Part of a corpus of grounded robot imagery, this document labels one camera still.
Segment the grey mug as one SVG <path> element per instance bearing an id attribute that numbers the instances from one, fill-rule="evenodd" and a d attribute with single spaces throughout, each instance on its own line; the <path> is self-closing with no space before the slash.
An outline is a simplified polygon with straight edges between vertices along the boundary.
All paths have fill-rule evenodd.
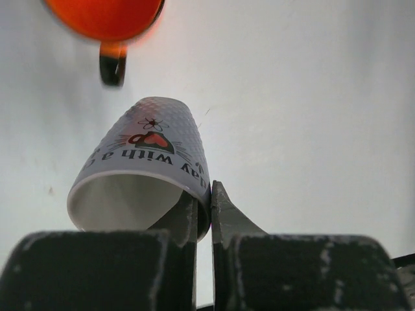
<path id="1" fill-rule="evenodd" d="M 191 110 L 166 97 L 139 100 L 113 125 L 79 172 L 67 211 L 83 231 L 145 230 L 182 194 L 198 202 L 208 232 L 210 177 Z"/>

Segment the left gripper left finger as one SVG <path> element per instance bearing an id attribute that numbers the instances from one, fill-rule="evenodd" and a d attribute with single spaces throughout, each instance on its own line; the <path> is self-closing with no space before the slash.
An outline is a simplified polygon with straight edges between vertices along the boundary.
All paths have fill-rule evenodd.
<path id="1" fill-rule="evenodd" d="M 2 310 L 194 310 L 198 202 L 146 231 L 40 231 L 1 273 Z"/>

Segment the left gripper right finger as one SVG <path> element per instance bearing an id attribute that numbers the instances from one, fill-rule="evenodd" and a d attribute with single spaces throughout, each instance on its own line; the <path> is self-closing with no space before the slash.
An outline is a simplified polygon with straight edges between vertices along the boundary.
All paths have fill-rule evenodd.
<path id="1" fill-rule="evenodd" d="M 409 310 L 392 259 L 361 235 L 269 234 L 215 181 L 215 310 Z"/>

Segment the orange mug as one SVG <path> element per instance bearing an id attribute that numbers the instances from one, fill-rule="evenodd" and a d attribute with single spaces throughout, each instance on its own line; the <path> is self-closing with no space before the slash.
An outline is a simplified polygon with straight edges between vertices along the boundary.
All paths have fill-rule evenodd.
<path id="1" fill-rule="evenodd" d="M 106 87 L 124 84 L 127 47 L 151 31 L 163 0 L 44 1 L 43 5 L 75 34 L 99 43 L 99 72 Z"/>

